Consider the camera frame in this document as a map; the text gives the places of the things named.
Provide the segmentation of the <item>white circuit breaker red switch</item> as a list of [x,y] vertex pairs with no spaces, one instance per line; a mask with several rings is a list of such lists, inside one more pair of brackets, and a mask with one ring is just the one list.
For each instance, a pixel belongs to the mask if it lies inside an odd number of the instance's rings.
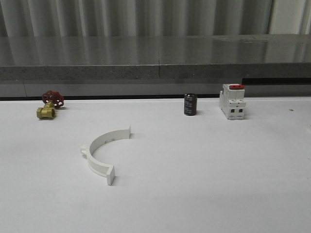
[[244,119],[246,101],[244,85],[225,83],[220,91],[220,109],[229,120]]

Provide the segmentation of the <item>black cylindrical capacitor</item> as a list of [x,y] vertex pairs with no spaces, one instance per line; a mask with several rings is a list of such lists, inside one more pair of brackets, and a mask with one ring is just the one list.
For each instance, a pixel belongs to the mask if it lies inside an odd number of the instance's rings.
[[197,112],[197,95],[188,93],[184,95],[184,114],[194,116]]

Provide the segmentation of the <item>grey stone countertop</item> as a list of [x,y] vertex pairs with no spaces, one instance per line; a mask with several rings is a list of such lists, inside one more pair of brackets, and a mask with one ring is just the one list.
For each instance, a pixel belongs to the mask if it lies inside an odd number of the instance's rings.
[[308,35],[3,37],[0,81],[310,84]]

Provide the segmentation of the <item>white half-ring pipe clamp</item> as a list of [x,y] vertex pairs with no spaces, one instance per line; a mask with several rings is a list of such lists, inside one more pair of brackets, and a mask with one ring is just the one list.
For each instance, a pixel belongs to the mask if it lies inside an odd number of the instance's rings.
[[131,134],[131,126],[128,126],[126,129],[110,131],[100,135],[95,138],[90,144],[83,144],[80,147],[80,151],[83,155],[86,156],[88,165],[90,169],[106,178],[107,184],[112,185],[115,178],[115,168],[113,165],[105,164],[98,161],[93,157],[93,153],[101,146],[107,144],[108,142],[129,139]]

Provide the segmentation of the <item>brass valve red handwheel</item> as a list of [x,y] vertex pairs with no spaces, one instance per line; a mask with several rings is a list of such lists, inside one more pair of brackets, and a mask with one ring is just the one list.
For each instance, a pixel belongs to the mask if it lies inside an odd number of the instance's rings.
[[38,119],[54,119],[56,109],[64,105],[64,97],[57,91],[49,90],[42,95],[44,107],[39,107],[36,111]]

